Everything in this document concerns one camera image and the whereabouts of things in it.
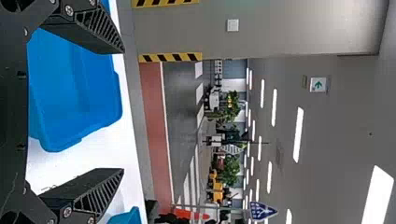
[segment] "wall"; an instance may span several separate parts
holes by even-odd
[[[136,9],[138,53],[201,51],[205,59],[378,51],[388,0],[201,0]],[[227,19],[239,32],[227,33]]]

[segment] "white floor line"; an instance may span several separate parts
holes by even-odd
[[[203,63],[198,62],[195,64],[195,78],[200,77],[204,73]]]
[[[184,189],[184,204],[190,204],[190,184],[189,184],[189,174],[186,175],[183,184]]]
[[[204,83],[201,83],[201,85],[199,85],[198,88],[195,90],[196,104],[199,104],[201,102],[203,96],[204,96]]]
[[[197,114],[197,128],[201,125],[201,121],[204,118],[204,105],[201,106]]]
[[[200,202],[200,178],[199,178],[199,159],[198,159],[198,146],[195,146],[195,178],[197,183],[197,202]]]
[[[195,164],[195,158],[192,157],[192,160],[190,162],[190,181],[191,181],[191,204],[192,205],[196,205],[197,204],[197,198],[196,198],[196,186],[195,186],[195,168],[194,168],[194,164]]]
[[[166,116],[165,86],[163,84],[163,63],[160,64],[160,67],[161,67],[161,83],[162,83],[162,91],[163,91],[163,115],[164,115],[164,122],[165,122],[166,151],[168,154],[169,179],[170,179],[170,183],[171,183],[172,203],[175,203],[175,194],[174,194],[173,177],[172,177],[171,153],[169,150],[168,119]]]

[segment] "rectangular light panel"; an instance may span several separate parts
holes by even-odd
[[[251,132],[251,140],[254,142],[254,136],[256,136],[256,120],[253,120],[253,128]]]
[[[248,77],[248,76],[249,76],[249,70],[250,70],[250,69],[247,68],[247,85],[248,85],[248,79],[249,79],[249,77]]]
[[[246,178],[247,178],[247,185],[248,185],[248,169],[247,169],[247,175],[246,175]]]
[[[249,72],[248,88],[250,90],[253,89],[253,71],[252,70],[250,70],[250,72]]]
[[[252,202],[253,200],[253,189],[250,189],[249,193],[248,193],[248,201]]]
[[[247,156],[250,157],[250,142],[247,142]]]
[[[297,109],[297,120],[296,120],[296,131],[294,134],[294,148],[293,158],[298,163],[300,159],[300,146],[301,146],[301,135],[303,132],[303,121],[304,121],[304,110],[298,107]]]
[[[256,180],[256,202],[260,200],[260,179]]]
[[[262,160],[262,137],[261,136],[259,136],[258,148],[259,148],[259,152],[257,153],[257,160],[261,161]]]
[[[286,212],[286,224],[291,224],[293,222],[293,214],[290,209]]]
[[[248,101],[245,102],[245,115],[248,117]]]
[[[268,162],[268,176],[267,176],[267,193],[271,193],[271,182],[272,182],[272,163]]]
[[[276,125],[276,101],[277,101],[277,89],[274,89],[273,108],[272,108],[272,117],[271,117],[271,124],[273,127],[275,127]]]
[[[262,79],[262,91],[260,92],[260,107],[264,108],[264,91],[265,91],[265,80]]]
[[[247,125],[250,128],[251,125],[251,110],[248,110],[248,115],[247,115]]]
[[[361,224],[383,224],[387,214],[394,178],[374,167]]]
[[[251,157],[250,159],[250,175],[253,176],[253,171],[254,171],[254,157]]]
[[[248,196],[245,197],[245,209],[248,209],[249,204],[248,204]]]

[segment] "blue object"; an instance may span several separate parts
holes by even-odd
[[[111,55],[98,55],[38,29],[28,44],[29,135],[65,150],[122,116]]]
[[[122,213],[112,217],[107,224],[141,224],[138,207],[133,207],[129,213]]]
[[[274,217],[277,215],[277,211],[259,202],[250,202],[250,216],[253,221],[262,222],[266,218]]]

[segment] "white sign board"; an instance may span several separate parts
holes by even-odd
[[[237,147],[235,145],[232,145],[232,144],[228,144],[226,146],[223,146],[223,147],[221,147],[221,149],[226,151],[229,154],[232,154],[232,155],[237,155],[237,154],[239,154],[239,153],[244,151],[244,149],[242,149],[240,147]]]
[[[238,32],[239,31],[239,20],[227,20],[227,31]]]
[[[327,78],[326,77],[311,77],[310,92],[326,92]]]

